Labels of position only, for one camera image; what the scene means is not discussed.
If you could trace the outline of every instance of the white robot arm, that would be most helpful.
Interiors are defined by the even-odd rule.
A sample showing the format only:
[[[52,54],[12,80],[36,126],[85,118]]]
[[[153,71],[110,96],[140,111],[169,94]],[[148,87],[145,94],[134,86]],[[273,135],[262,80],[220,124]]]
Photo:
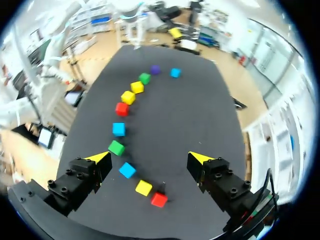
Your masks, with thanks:
[[[66,103],[64,94],[66,85],[61,79],[72,81],[65,72],[59,70],[60,60],[66,38],[70,32],[69,19],[89,0],[79,0],[71,3],[65,10],[51,17],[45,32],[51,37],[44,60],[41,78],[39,79],[21,48],[17,26],[13,29],[13,40],[21,58],[23,69],[32,87],[32,101],[40,113],[43,125],[56,125],[68,133],[76,116],[76,111]],[[27,97],[0,105],[0,125],[12,129],[28,122],[38,122],[34,106]]]

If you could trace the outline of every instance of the red object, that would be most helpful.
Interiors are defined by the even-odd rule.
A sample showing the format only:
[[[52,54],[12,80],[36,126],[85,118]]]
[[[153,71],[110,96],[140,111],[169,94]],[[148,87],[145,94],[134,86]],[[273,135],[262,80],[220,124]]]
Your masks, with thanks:
[[[246,60],[246,57],[245,57],[245,56],[242,56],[242,57],[240,58],[240,60],[239,60],[239,63],[240,63],[241,65],[243,65],[244,62],[245,62],[245,60]]]
[[[162,208],[167,201],[168,201],[168,197],[158,192],[156,192],[151,198],[151,204],[159,208]]]
[[[126,117],[129,113],[129,106],[126,103],[119,102],[115,107],[115,112],[120,117]]]

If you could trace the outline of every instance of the black mat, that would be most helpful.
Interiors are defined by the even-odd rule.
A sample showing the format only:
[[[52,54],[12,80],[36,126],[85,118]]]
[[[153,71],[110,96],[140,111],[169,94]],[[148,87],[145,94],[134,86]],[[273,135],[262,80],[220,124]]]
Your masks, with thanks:
[[[130,116],[120,118],[115,107],[151,65],[162,74],[152,76],[138,94]],[[182,75],[170,77],[171,68]],[[207,193],[202,194],[187,171],[189,151],[223,157],[244,178],[245,153],[235,105],[217,67],[209,60],[164,47],[122,47],[104,68],[78,109],[64,144],[58,176],[68,162],[108,150],[112,123],[124,121],[127,136],[123,157],[112,155],[113,169],[98,193],[91,194],[69,217],[93,229],[133,238],[207,240],[221,234],[229,216]],[[126,179],[118,170],[132,163],[137,174]],[[169,202],[150,204],[135,188],[140,179],[154,190],[166,183]]]

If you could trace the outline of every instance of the bolt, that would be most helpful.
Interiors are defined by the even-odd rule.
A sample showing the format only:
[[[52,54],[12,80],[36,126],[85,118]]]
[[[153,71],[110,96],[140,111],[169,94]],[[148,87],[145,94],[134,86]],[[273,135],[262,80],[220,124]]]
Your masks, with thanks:
[[[83,175],[82,173],[78,173],[78,174],[76,175],[76,177],[77,177],[79,180],[84,179],[84,175]]]
[[[68,188],[66,188],[65,186],[61,188],[61,193],[62,193],[62,194],[65,194],[65,195],[66,195],[68,192],[69,192],[69,191],[68,191]]]
[[[53,181],[53,180],[49,180],[48,185],[50,188],[54,188],[56,186],[55,181]]]
[[[216,173],[216,174],[214,175],[214,178],[215,178],[216,180],[220,179],[221,177],[222,177],[221,173]]]
[[[250,186],[251,186],[251,182],[250,181],[244,181],[244,183],[243,183],[243,186],[245,187],[245,188],[249,188]]]
[[[237,192],[238,192],[238,190],[235,187],[231,188],[231,190],[230,190],[230,193],[231,193],[232,196],[237,194]]]
[[[71,169],[65,170],[65,174],[67,174],[68,176],[72,175],[72,170]]]

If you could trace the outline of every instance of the cable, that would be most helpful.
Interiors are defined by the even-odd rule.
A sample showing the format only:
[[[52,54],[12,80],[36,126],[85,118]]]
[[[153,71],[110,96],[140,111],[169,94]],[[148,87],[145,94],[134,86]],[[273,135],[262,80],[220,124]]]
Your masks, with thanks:
[[[272,198],[273,198],[273,203],[274,203],[274,208],[275,208],[275,215],[278,216],[278,205],[277,205],[277,201],[276,201],[276,193],[275,193],[275,188],[274,188],[274,180],[273,180],[273,175],[272,175],[272,171],[271,168],[269,168],[266,172],[266,176],[265,176],[265,180],[264,180],[264,184],[261,188],[261,191],[257,197],[257,199],[255,200],[255,202],[253,203],[252,207],[250,208],[250,210],[248,211],[248,213],[246,214],[246,217],[243,217],[242,219],[239,219],[238,224],[234,225],[233,227],[230,227],[229,229],[229,233],[232,233],[233,231],[235,231],[238,227],[242,226],[247,219],[254,213],[254,211],[256,210],[257,206],[260,204],[260,202],[263,200],[263,196],[264,196],[264,192],[267,189],[268,186],[268,182],[270,180],[271,183],[271,190],[272,190]]]

